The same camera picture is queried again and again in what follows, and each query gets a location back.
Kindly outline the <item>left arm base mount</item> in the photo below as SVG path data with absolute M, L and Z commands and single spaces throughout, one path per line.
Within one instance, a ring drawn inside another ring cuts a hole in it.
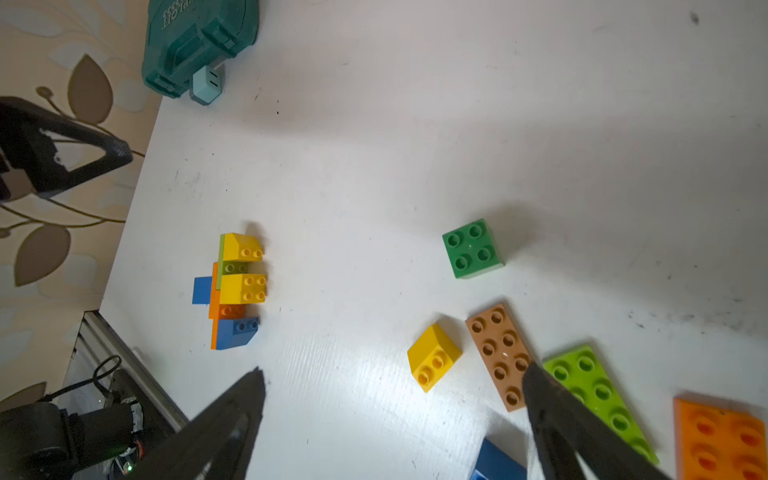
M 111 355 L 91 378 L 1 413 L 3 479 L 74 479 L 93 469 L 99 479 L 128 479 L 175 430 Z M 53 400 L 95 387 L 106 405 L 70 413 Z

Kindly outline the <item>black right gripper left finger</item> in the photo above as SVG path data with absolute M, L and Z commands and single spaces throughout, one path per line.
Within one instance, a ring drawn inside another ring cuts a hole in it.
M 134 468 L 130 479 L 243 479 L 263 418 L 266 387 L 256 368 Z

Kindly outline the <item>orange lego brick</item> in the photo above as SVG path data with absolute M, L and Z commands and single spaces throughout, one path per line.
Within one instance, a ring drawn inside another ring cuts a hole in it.
M 220 303 L 220 291 L 216 289 L 217 262 L 213 263 L 211 300 L 209 304 L 209 318 L 214 322 L 220 319 L 242 319 L 245 307 L 243 305 L 225 305 Z

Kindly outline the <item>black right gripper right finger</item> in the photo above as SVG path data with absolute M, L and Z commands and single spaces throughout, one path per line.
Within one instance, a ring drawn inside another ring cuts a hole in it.
M 528 417 L 547 479 L 582 479 L 582 458 L 599 479 L 665 479 L 563 385 L 537 364 L 522 380 Z

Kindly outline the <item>small blue lego brick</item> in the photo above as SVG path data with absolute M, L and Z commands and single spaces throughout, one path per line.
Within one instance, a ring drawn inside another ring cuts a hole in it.
M 212 277 L 196 277 L 192 291 L 193 305 L 209 305 L 211 300 Z

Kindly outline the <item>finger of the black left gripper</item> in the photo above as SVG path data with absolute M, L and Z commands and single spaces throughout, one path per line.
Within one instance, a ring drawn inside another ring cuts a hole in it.
M 72 170 L 57 160 L 53 135 L 96 147 L 104 154 Z M 56 115 L 18 97 L 1 99 L 1 199 L 28 194 L 51 198 L 128 165 L 125 141 Z

